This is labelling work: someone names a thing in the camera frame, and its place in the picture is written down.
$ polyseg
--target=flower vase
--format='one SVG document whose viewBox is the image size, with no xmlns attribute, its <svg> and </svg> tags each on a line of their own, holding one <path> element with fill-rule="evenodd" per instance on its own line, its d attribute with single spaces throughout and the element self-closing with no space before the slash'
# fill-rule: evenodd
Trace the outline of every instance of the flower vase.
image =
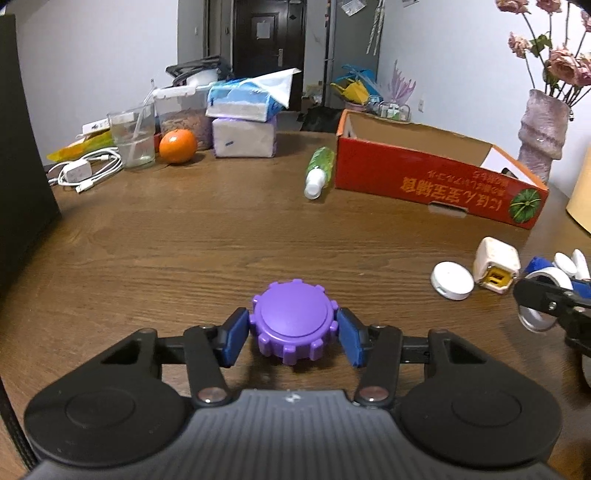
<svg viewBox="0 0 591 480">
<path fill-rule="evenodd" d="M 546 184 L 552 161 L 562 158 L 569 115 L 566 103 L 539 90 L 530 90 L 519 130 L 522 144 L 518 159 Z"/>
</svg>

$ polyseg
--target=beige lampshade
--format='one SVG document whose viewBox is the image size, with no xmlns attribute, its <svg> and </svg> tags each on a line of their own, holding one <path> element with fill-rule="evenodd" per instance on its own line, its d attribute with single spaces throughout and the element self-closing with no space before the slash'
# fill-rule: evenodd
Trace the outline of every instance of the beige lampshade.
<svg viewBox="0 0 591 480">
<path fill-rule="evenodd" d="M 580 226 L 591 233 L 591 148 L 587 151 L 566 211 Z"/>
</svg>

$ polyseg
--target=cable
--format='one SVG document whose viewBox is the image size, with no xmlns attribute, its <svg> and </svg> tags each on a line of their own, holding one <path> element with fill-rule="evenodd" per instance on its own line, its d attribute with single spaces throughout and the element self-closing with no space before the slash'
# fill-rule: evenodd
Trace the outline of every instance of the cable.
<svg viewBox="0 0 591 480">
<path fill-rule="evenodd" d="M 14 413 L 14 409 L 4 388 L 2 377 L 0 377 L 0 416 L 4 421 L 4 425 L 6 425 L 10 439 L 21 456 L 23 464 L 29 471 L 33 470 L 39 463 L 39 460 L 35 452 L 33 452 L 25 433 L 22 431 L 21 424 L 18 422 L 17 415 Z"/>
<path fill-rule="evenodd" d="M 95 150 L 94 152 L 87 153 L 83 155 L 78 160 L 86 160 L 89 163 L 95 163 L 98 161 L 109 161 L 107 165 L 103 166 L 100 170 L 94 172 L 90 177 L 85 180 L 78 181 L 78 182 L 68 182 L 63 173 L 63 167 L 72 163 L 71 161 L 64 161 L 60 162 L 56 165 L 53 165 L 52 168 L 49 169 L 47 174 L 49 175 L 53 170 L 61 167 L 60 172 L 57 174 L 57 177 L 53 177 L 49 179 L 49 185 L 60 185 L 62 187 L 74 187 L 78 193 L 82 193 L 85 190 L 91 189 L 97 183 L 107 179 L 108 177 L 115 175 L 119 170 L 123 168 L 123 162 L 121 161 L 121 155 L 119 154 L 119 149 L 116 147 L 107 147 L 101 148 L 99 150 Z"/>
</svg>

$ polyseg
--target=wooden table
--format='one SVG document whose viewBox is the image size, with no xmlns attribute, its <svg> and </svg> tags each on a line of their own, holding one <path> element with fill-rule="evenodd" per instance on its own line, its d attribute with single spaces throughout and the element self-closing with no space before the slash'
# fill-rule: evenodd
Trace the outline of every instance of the wooden table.
<svg viewBox="0 0 591 480">
<path fill-rule="evenodd" d="M 539 382 L 564 416 L 551 465 L 569 479 L 591 478 L 591 390 L 561 329 L 527 332 L 511 295 L 477 289 L 453 302 L 429 282 L 440 261 L 470 267 L 487 235 L 515 245 L 523 263 L 575 248 L 591 254 L 587 233 L 564 211 L 564 195 L 552 191 L 531 233 L 343 190 L 309 202 L 306 164 L 334 138 L 298 133 L 278 141 L 272 160 L 208 154 L 187 166 L 124 171 L 80 196 L 56 189 L 63 219 L 0 306 L 1 372 L 19 416 L 41 388 L 141 327 L 171 336 L 222 323 L 270 282 L 303 278 L 365 323 L 416 336 L 447 327 Z M 321 361 L 294 368 L 247 345 L 225 375 L 233 388 L 349 393 L 358 379 L 336 345 Z M 188 394 L 182 368 L 165 368 L 164 379 Z M 402 367 L 398 392 L 421 380 L 421 366 Z M 23 472 L 2 429 L 0 478 Z"/>
</svg>

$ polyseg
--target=pumpkin illustration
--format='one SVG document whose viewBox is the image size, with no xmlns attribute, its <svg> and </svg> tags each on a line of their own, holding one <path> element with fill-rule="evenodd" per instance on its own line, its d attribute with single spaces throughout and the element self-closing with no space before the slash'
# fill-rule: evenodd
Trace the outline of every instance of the pumpkin illustration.
<svg viewBox="0 0 591 480">
<path fill-rule="evenodd" d="M 525 223 L 535 217 L 542 204 L 540 194 L 535 189 L 521 190 L 509 206 L 509 215 L 515 223 Z"/>
</svg>

